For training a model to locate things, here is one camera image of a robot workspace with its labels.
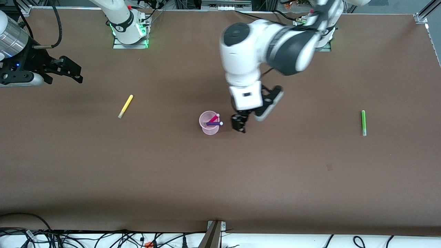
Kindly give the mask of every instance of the black circular joint cap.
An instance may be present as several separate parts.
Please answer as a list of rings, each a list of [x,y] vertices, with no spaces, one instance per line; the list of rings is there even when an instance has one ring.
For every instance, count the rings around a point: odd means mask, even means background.
[[[245,23],[235,23],[224,32],[224,43],[232,46],[244,41],[250,34],[250,27]]]

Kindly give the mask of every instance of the purple marker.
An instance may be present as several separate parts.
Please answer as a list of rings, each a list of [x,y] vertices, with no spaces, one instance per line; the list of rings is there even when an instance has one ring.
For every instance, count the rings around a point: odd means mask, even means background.
[[[221,122],[207,122],[207,126],[222,126],[224,123]]]

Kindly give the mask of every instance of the silver metal cylinder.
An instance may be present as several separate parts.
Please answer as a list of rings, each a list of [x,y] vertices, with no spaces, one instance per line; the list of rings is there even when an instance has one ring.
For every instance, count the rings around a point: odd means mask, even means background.
[[[14,20],[7,18],[7,26],[0,34],[0,52],[6,58],[21,52],[28,43],[29,36]]]

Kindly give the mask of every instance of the pink marker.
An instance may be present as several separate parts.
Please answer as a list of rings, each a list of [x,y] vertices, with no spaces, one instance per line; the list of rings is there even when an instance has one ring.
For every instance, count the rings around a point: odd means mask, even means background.
[[[220,114],[216,114],[215,116],[213,116],[213,118],[211,118],[209,121],[207,122],[214,122],[215,120],[217,120],[219,118],[219,116],[221,116]]]

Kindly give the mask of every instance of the gray floor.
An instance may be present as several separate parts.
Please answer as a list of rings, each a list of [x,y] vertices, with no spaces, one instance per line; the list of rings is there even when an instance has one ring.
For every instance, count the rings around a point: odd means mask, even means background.
[[[414,14],[427,5],[430,0],[371,0],[369,4],[356,8],[354,13],[363,14]],[[441,7],[427,18],[429,32],[435,50],[441,56]]]

